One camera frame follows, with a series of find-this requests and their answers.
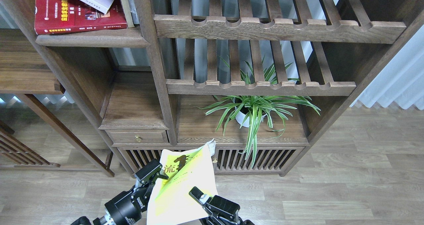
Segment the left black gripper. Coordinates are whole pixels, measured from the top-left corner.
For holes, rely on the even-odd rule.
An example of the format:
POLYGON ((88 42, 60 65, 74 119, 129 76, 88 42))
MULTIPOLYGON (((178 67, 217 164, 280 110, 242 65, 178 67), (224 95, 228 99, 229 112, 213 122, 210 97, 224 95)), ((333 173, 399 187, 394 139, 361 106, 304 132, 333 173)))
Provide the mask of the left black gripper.
POLYGON ((105 203, 105 225, 134 225, 147 210, 147 204, 158 178, 168 180, 162 164, 153 159, 135 173, 136 183, 129 191, 123 191, 105 203))

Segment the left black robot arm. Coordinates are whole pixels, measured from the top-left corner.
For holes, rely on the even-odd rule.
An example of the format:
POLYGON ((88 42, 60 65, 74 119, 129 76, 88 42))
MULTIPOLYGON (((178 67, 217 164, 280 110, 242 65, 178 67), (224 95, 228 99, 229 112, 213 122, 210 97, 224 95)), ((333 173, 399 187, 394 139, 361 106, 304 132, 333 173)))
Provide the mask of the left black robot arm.
POLYGON ((158 178, 168 179, 161 174, 162 164, 153 159, 135 174, 136 183, 129 191, 123 191, 105 203, 106 214, 93 220, 94 225, 133 225, 147 210, 150 195, 158 178))

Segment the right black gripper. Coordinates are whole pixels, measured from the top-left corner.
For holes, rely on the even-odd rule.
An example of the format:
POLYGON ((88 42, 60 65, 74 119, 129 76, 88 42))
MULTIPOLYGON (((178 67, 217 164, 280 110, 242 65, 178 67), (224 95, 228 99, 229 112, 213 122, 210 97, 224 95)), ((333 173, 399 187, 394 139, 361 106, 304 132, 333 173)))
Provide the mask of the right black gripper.
POLYGON ((250 220, 242 220, 238 213, 240 205, 215 195, 210 197, 194 186, 189 195, 195 199, 208 214, 199 219, 202 225, 254 225, 250 220))

